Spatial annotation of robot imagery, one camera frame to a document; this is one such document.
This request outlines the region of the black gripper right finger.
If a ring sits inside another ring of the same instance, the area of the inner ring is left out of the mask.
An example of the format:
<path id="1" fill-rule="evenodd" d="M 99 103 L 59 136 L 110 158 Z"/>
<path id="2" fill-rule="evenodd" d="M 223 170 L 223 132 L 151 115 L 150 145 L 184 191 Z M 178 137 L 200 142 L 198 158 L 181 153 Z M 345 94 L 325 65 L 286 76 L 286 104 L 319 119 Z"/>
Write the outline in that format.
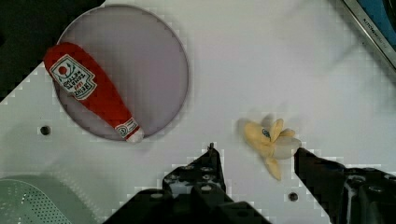
<path id="1" fill-rule="evenodd" d="M 375 168 L 347 168 L 302 147 L 294 154 L 294 172 L 332 224 L 396 224 L 394 175 Z"/>

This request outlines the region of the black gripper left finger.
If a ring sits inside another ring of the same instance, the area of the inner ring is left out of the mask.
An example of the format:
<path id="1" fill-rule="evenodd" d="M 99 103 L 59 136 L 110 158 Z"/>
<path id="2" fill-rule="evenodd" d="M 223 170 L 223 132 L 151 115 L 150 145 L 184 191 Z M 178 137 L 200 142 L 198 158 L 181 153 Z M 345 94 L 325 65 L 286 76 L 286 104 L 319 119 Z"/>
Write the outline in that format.
<path id="1" fill-rule="evenodd" d="M 226 193 L 219 152 L 213 144 L 188 165 L 163 178 L 159 189 L 144 189 L 104 224 L 271 224 L 249 203 Z"/>

